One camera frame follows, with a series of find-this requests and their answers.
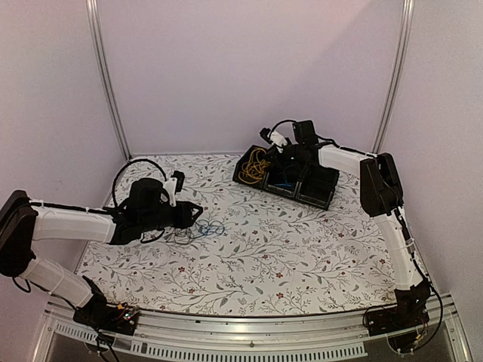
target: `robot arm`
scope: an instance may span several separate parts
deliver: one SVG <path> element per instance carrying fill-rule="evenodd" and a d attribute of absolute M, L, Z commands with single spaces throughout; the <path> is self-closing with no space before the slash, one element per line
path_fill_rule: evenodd
<path fill-rule="evenodd" d="M 430 283 L 414 261 L 414 239 L 405 221 L 402 187 L 390 154 L 365 154 L 338 146 L 333 140 L 319 142 L 312 121 L 292 121 L 295 140 L 271 137 L 274 129 L 264 128 L 260 135 L 279 150 L 281 157 L 350 173 L 359 178 L 362 209 L 380 229 L 395 272 L 397 306 L 369 311 L 367 325 L 371 335 L 415 327 L 429 321 L 426 300 Z"/>
<path fill-rule="evenodd" d="M 65 299 L 76 310 L 74 321 L 96 330 L 132 334 L 135 308 L 108 305 L 93 281 L 35 255 L 32 242 L 77 239 L 123 245 L 144 232 L 162 233 L 168 226 L 186 229 L 203 209 L 191 202 L 176 202 L 174 194 L 181 190 L 183 179 L 179 172 L 164 184 L 140 179 L 131 185 L 129 197 L 120 205 L 102 210 L 34 201 L 24 191 L 15 191 L 0 210 L 0 274 L 20 277 Z"/>

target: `leaf pattern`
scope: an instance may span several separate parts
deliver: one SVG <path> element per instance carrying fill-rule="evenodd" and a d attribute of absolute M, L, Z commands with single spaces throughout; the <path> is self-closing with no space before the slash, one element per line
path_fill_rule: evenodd
<path fill-rule="evenodd" d="M 201 218 L 221 222 L 223 234 L 189 245 L 172 242 L 169 229 L 151 244 L 91 242 L 78 273 L 92 279 L 111 302 L 161 311 L 315 314 L 394 300 L 386 245 L 360 207 L 356 178 L 341 173 L 330 209 L 320 210 L 234 183 L 239 157 L 151 158 L 167 175 L 185 173 L 178 199 L 203 206 Z M 159 174 L 148 164 L 132 165 L 117 186 L 117 198 L 126 198 L 141 177 Z"/>

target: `table surface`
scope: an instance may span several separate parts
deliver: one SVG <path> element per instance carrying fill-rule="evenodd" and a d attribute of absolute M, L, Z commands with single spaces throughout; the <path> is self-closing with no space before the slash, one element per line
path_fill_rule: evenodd
<path fill-rule="evenodd" d="M 340 174 L 329 210 L 232 181 L 240 155 L 149 157 L 171 175 L 186 174 L 181 201 L 205 209 L 221 235 L 191 244 L 167 229 L 150 244 L 90 242 L 78 273 L 111 302 L 194 314 L 279 316 L 350 311 L 394 302 L 394 272 L 375 223 L 361 209 L 358 180 Z M 161 177 L 133 164 L 117 187 L 127 197 L 141 177 Z M 145 240 L 153 234 L 144 235 Z"/>

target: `black tray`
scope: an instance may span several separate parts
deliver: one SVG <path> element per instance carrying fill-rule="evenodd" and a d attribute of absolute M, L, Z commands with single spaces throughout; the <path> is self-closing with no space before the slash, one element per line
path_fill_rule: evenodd
<path fill-rule="evenodd" d="M 255 148 L 269 151 L 261 146 L 250 147 L 237 162 L 233 181 L 328 210 L 339 179 L 338 170 L 317 165 L 298 164 L 290 160 L 282 162 L 279 160 L 278 164 L 283 164 L 282 167 L 271 164 L 263 178 L 256 181 L 242 174 L 242 165 L 250 159 Z"/>

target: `blue cable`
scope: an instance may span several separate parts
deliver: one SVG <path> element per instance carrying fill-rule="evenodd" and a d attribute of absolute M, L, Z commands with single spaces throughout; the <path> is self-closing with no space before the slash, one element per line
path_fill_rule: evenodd
<path fill-rule="evenodd" d="M 222 222 L 214 220 L 209 222 L 206 219 L 200 219 L 195 222 L 195 226 L 200 233 L 196 238 L 204 238 L 211 235 L 222 235 L 225 232 L 225 225 Z"/>

